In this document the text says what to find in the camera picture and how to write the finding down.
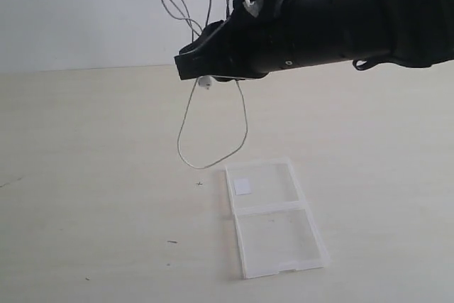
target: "white earbud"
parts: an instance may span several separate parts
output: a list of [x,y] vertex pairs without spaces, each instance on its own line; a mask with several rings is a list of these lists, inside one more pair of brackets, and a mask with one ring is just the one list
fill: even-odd
[[199,87],[209,90],[213,85],[213,79],[210,76],[199,77]]

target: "white cable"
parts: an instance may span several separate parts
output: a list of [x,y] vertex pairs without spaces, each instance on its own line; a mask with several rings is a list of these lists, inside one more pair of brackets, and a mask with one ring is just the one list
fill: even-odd
[[[176,5],[176,3],[173,0],[169,0],[169,1],[179,11],[179,13],[182,15],[182,17],[175,16],[168,9],[168,7],[165,4],[164,0],[161,0],[162,5],[164,6],[166,12],[174,19],[177,19],[179,21],[186,21],[187,22],[188,26],[192,30],[192,35],[193,35],[192,41],[194,42],[194,34],[200,35],[200,33],[194,29],[192,24],[195,24],[200,29],[200,31],[202,31],[201,26],[194,19],[191,18],[190,14],[189,14],[189,9],[187,8],[186,2],[184,0],[181,0],[181,2],[183,3],[184,9],[186,10],[187,15],[184,14],[183,10],[181,10],[181,8],[178,7],[178,5]],[[212,6],[213,6],[213,0],[209,0],[209,8],[208,8],[208,13],[206,15],[206,25],[208,25],[208,23],[209,23]],[[226,14],[227,14],[227,17],[230,16],[230,0],[226,0]],[[229,157],[231,157],[232,155],[236,154],[237,152],[239,152],[243,148],[243,146],[245,145],[245,142],[248,139],[249,121],[248,121],[248,110],[247,110],[247,107],[246,107],[246,102],[245,102],[243,90],[241,89],[239,81],[236,80],[235,81],[236,82],[236,86],[237,86],[238,91],[240,92],[240,95],[241,95],[241,101],[242,101],[242,104],[243,104],[243,112],[244,112],[244,120],[245,120],[245,135],[244,135],[243,141],[241,142],[240,146],[238,148],[236,148],[233,152],[231,152],[227,156],[224,156],[223,158],[217,160],[216,162],[211,163],[210,165],[203,166],[203,167],[197,167],[197,166],[192,165],[182,154],[182,151],[181,151],[181,137],[182,137],[182,134],[183,134],[184,127],[186,125],[187,115],[189,113],[189,108],[190,108],[191,103],[192,103],[192,98],[194,97],[194,93],[195,93],[196,87],[197,87],[197,85],[199,83],[199,80],[200,80],[200,78],[195,80],[194,85],[193,85],[192,90],[191,90],[191,94],[189,95],[189,100],[187,102],[186,110],[184,112],[183,122],[182,122],[181,128],[180,128],[179,133],[178,133],[177,150],[178,150],[179,157],[188,166],[190,166],[190,167],[192,167],[192,168],[194,168],[196,170],[205,170],[205,169],[211,168],[214,165],[217,165],[217,164],[223,162],[224,160],[226,160]]]

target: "clear plastic box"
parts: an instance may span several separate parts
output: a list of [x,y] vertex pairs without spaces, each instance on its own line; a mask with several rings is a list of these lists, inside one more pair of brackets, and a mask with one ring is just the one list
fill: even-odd
[[290,160],[227,165],[226,176],[245,279],[328,265]]

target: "white label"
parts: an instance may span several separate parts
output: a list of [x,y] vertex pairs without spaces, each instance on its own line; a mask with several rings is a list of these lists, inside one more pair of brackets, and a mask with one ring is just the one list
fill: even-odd
[[236,195],[247,195],[252,194],[253,191],[250,189],[248,179],[235,180],[235,193]]

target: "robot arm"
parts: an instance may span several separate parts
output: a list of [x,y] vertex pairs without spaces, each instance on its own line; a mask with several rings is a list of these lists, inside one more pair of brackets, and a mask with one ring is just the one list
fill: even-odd
[[454,59],[454,0],[235,0],[175,58],[181,79],[259,79],[353,60],[430,67]]

